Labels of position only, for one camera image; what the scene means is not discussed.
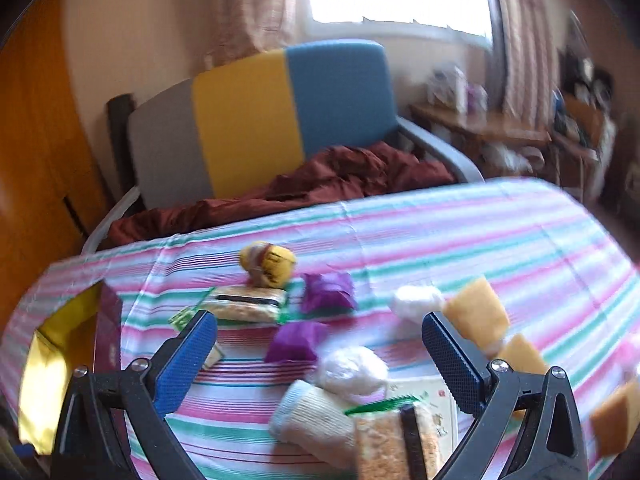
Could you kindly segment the pink checked curtain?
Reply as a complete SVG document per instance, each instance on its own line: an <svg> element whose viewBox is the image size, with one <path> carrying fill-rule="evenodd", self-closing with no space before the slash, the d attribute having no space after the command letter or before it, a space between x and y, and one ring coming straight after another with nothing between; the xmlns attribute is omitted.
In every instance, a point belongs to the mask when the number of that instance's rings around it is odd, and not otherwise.
<svg viewBox="0 0 640 480"><path fill-rule="evenodd" d="M206 66L224 66L288 46L295 14L296 0L213 0L214 36Z"/></svg>

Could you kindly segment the white knitted sock roll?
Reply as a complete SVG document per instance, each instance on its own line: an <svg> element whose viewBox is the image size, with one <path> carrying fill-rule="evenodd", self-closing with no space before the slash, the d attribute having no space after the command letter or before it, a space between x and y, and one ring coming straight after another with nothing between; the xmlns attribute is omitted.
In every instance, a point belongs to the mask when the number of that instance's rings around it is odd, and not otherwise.
<svg viewBox="0 0 640 480"><path fill-rule="evenodd" d="M299 446L323 463L341 470L356 469L354 424L347 403L303 380L288 387L269 421L279 442Z"/></svg>

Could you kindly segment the wooden side desk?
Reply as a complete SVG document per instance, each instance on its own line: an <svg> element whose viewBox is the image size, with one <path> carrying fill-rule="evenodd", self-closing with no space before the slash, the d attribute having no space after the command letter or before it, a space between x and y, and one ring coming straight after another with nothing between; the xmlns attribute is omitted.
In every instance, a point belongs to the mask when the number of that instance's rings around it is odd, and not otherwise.
<svg viewBox="0 0 640 480"><path fill-rule="evenodd" d="M583 188L587 168L597 166L599 162L595 150L584 148L549 128L537 129L500 112L465 115L427 103L411 104L409 110L416 124L432 133L442 134L448 142L462 148L473 162L481 165L485 165L482 149L489 144L503 144L512 150L548 150L552 160L553 180L560 183L560 155L565 153L577 159L579 183Z"/></svg>

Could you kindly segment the purple snack packet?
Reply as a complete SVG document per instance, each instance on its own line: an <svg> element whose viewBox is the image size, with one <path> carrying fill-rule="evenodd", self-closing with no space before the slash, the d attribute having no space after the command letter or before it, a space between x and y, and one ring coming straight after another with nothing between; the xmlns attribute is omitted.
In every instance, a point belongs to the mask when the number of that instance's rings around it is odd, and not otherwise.
<svg viewBox="0 0 640 480"><path fill-rule="evenodd" d="M346 272L305 273L300 310L307 314L321 309L356 310L352 277Z"/></svg>
<svg viewBox="0 0 640 480"><path fill-rule="evenodd" d="M328 333L329 327L316 321L284 324L274 334L264 362L315 363L318 360L318 345L326 339Z"/></svg>

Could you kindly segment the yellow sock ball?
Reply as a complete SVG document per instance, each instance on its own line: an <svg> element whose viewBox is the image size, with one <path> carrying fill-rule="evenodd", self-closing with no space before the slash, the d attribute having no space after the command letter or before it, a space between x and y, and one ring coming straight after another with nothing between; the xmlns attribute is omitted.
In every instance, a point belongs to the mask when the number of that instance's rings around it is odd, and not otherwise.
<svg viewBox="0 0 640 480"><path fill-rule="evenodd" d="M263 288L285 288L296 266L296 257L288 248L267 242L244 247L239 260L250 284Z"/></svg>

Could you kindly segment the striped bed sheet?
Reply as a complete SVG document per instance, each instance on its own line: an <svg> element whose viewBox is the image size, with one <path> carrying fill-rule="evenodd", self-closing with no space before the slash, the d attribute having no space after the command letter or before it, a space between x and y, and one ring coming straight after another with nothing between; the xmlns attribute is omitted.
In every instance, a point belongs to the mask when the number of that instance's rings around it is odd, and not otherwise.
<svg viewBox="0 0 640 480"><path fill-rule="evenodd" d="M150 356L175 331L169 318L214 286L241 284L242 248L262 240L290 248L297 266L288 292L296 312L300 274L346 271L354 313L311 315L329 327L323 347L366 346L392 377L437 373L420 328L388 303L409 283L454 296L488 279L510 318L550 365L567 371L584 426L589 479L599 458L589 414L624 383L617 347L639 330L639 273L588 210L544 181L487 183L323 205L193 234L136 243L52 264L17 305L2 336L1 391L15 418L32 333L52 312L105 280L122 300L122 367ZM224 359L198 375L171 429L209 479L352 479L270 436L268 422L306 363L268 364L276 326L220 322Z"/></svg>

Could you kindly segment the wooden wardrobe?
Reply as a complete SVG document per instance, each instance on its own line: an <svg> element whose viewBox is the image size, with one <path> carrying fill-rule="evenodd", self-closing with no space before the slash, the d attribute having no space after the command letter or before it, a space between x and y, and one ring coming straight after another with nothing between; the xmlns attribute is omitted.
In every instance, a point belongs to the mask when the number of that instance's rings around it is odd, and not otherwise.
<svg viewBox="0 0 640 480"><path fill-rule="evenodd" d="M113 199L80 123L64 0L35 0L1 50L1 321L80 252Z"/></svg>

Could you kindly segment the maroon blanket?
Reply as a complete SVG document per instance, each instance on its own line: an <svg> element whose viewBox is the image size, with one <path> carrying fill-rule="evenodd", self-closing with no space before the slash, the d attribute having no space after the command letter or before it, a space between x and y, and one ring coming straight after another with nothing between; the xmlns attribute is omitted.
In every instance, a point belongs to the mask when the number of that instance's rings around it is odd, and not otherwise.
<svg viewBox="0 0 640 480"><path fill-rule="evenodd" d="M442 162L417 159L383 141L368 148L332 146L290 174L279 174L269 184L240 197L154 208L116 220L107 231L107 240L114 247L125 246L341 200L456 182Z"/></svg>

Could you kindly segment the white medicine box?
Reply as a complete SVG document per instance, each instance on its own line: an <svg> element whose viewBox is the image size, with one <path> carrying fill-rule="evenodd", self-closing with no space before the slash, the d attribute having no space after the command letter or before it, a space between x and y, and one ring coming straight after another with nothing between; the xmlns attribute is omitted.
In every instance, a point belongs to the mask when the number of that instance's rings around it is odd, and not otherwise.
<svg viewBox="0 0 640 480"><path fill-rule="evenodd" d="M459 443L458 407L444 380L439 375L389 379L385 397L390 399L396 396L414 396L428 407L442 458L448 460Z"/></svg>

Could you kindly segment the gold interior storage box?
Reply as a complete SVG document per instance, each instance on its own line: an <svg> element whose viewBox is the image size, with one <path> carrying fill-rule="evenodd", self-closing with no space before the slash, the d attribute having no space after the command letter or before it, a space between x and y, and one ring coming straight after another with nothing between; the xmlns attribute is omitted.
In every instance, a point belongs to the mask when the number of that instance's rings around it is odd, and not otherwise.
<svg viewBox="0 0 640 480"><path fill-rule="evenodd" d="M18 396L18 435L37 454L52 453L66 388L76 367L120 369L122 300L98 281L68 300L35 330Z"/></svg>

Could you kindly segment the white plastic wrap ball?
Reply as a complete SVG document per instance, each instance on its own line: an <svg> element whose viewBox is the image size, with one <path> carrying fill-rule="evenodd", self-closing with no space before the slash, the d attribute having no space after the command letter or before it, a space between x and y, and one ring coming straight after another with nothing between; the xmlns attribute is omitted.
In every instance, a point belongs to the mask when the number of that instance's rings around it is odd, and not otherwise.
<svg viewBox="0 0 640 480"><path fill-rule="evenodd" d="M425 315L439 312L446 304L442 292L433 285L402 285L390 300L390 310L398 318L421 324Z"/></svg>

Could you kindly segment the white appliance box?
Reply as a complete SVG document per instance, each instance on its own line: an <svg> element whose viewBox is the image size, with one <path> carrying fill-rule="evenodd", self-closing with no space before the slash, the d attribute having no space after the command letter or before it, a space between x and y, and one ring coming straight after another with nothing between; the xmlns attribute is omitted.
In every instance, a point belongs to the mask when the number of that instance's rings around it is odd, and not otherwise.
<svg viewBox="0 0 640 480"><path fill-rule="evenodd" d="M464 71L456 64L436 67L426 82L427 103L465 114L468 110L467 85Z"/></svg>

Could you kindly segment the yellow sponge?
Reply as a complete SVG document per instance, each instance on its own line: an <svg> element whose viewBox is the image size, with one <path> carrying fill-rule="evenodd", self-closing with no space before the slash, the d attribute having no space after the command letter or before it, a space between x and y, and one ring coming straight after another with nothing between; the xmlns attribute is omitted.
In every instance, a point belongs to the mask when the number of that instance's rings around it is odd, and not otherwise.
<svg viewBox="0 0 640 480"><path fill-rule="evenodd" d="M639 426L639 383L631 380L618 387L589 420L601 457L623 453Z"/></svg>
<svg viewBox="0 0 640 480"><path fill-rule="evenodd" d="M514 335L504 344L497 358L506 361L512 370L521 373L544 375L550 368L536 347L522 334Z"/></svg>
<svg viewBox="0 0 640 480"><path fill-rule="evenodd" d="M465 285L442 313L465 339L485 356L495 356L510 327L509 317L491 284L482 276Z"/></svg>

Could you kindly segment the cracker packet green trim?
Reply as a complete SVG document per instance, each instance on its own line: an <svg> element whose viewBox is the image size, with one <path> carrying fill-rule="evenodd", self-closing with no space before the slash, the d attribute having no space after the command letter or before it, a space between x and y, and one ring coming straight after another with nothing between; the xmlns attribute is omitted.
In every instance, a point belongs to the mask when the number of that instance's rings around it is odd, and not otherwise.
<svg viewBox="0 0 640 480"><path fill-rule="evenodd" d="M198 304L183 308L168 323L176 330L182 330L198 310L205 310L218 320L282 324L288 320L288 293L278 288L213 287Z"/></svg>

